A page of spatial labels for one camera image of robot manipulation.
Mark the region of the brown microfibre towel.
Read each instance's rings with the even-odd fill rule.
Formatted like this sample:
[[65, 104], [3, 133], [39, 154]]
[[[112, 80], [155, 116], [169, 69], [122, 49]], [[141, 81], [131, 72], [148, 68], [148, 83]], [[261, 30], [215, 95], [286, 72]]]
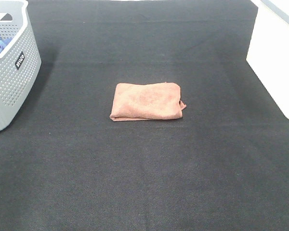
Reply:
[[171, 120], [183, 117], [186, 104], [176, 83], [116, 86], [110, 119], [113, 121]]

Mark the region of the black table cloth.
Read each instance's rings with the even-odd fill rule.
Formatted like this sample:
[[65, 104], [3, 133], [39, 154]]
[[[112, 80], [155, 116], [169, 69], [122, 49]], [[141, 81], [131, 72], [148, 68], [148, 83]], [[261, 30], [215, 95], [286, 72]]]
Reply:
[[[249, 0], [31, 0], [42, 59], [0, 132], [0, 231], [289, 231], [289, 120], [246, 62]], [[113, 121], [119, 83], [171, 120]]]

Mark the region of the grey perforated laundry basket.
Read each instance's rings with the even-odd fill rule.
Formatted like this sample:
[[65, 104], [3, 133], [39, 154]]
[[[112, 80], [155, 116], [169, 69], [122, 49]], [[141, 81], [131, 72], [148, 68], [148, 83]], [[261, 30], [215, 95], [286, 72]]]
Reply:
[[12, 39], [0, 53], [0, 131], [18, 113], [41, 66], [27, 7], [26, 0], [0, 0], [0, 37]]

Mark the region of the white plastic bin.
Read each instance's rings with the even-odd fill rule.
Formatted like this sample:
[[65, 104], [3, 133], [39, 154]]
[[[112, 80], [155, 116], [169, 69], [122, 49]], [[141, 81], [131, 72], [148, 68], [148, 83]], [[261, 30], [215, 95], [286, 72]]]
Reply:
[[289, 120], [289, 0], [261, 0], [246, 60]]

